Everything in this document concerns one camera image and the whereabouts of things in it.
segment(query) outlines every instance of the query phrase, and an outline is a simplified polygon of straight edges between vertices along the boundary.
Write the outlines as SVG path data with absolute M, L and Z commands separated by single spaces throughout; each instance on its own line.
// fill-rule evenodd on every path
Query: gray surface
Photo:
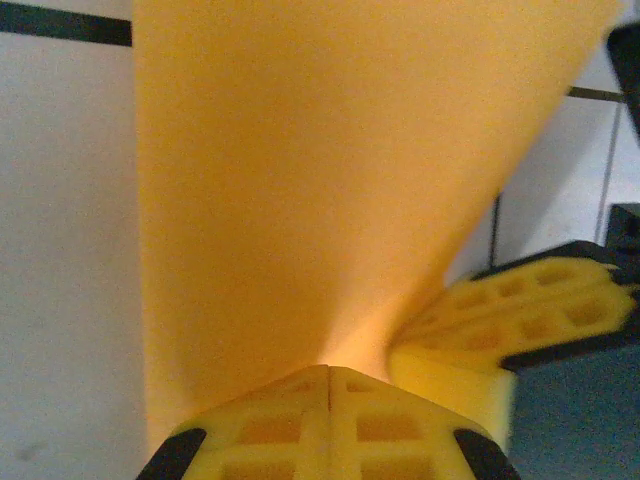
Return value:
M 640 479 L 640 346 L 527 370 L 509 457 L 523 480 Z

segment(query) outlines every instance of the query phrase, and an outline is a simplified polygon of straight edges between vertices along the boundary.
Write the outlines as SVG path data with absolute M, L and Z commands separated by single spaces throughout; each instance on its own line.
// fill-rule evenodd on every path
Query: yellow foam sheet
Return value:
M 382 377 L 615 10 L 137 0 L 151 446 L 307 364 Z

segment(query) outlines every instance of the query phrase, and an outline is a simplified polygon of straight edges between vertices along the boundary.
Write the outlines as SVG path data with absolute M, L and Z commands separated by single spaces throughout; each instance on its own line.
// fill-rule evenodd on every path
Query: black grout line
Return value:
M 131 22 L 0 1 L 0 32 L 130 47 Z
M 622 116 L 623 105 L 616 107 L 616 115 L 613 120 L 613 129 L 611 130 L 611 141 L 609 142 L 609 154 L 607 155 L 607 166 L 604 170 L 604 183 L 602 185 L 602 193 L 600 195 L 600 205 L 598 207 L 598 217 L 596 221 L 596 233 L 594 243 L 599 244 L 600 233 L 602 232 L 602 224 L 604 222 L 605 207 L 607 196 L 609 195 L 609 183 L 611 182 L 611 170 L 613 169 L 613 157 L 616 153 L 616 143 L 618 142 L 618 130 L 620 129 L 620 117 Z
M 489 245 L 489 268 L 496 265 L 496 252 L 498 250 L 498 227 L 500 226 L 500 204 L 502 203 L 502 194 L 498 195 L 493 202 L 493 217 L 491 219 L 491 243 Z
M 588 100 L 603 100 L 605 102 L 624 103 L 621 93 L 595 90 L 593 88 L 571 87 L 567 92 L 568 97 L 586 98 Z

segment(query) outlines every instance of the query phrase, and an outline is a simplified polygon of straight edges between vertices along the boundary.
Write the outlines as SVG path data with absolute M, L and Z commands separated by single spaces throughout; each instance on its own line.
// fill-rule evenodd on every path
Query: white tile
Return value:
M 20 0 L 13 3 L 131 20 L 132 0 Z
M 640 18 L 634 10 L 633 0 L 623 0 L 622 13 L 615 22 L 616 25 L 631 22 Z M 593 88 L 609 92 L 619 92 L 620 87 L 616 80 L 615 72 L 609 61 L 606 49 L 606 38 L 602 39 L 593 56 L 573 83 L 576 87 Z
M 0 34 L 0 478 L 144 461 L 132 50 Z
M 604 244 L 609 208 L 612 203 L 640 202 L 640 147 L 626 106 L 621 106 L 620 127 L 611 164 L 611 177 L 605 202 L 605 215 L 598 239 Z
M 504 190 L 497 264 L 594 240 L 616 108 L 565 99 Z
M 492 225 L 493 205 L 449 266 L 444 277 L 445 286 L 451 285 L 460 278 L 489 268 Z

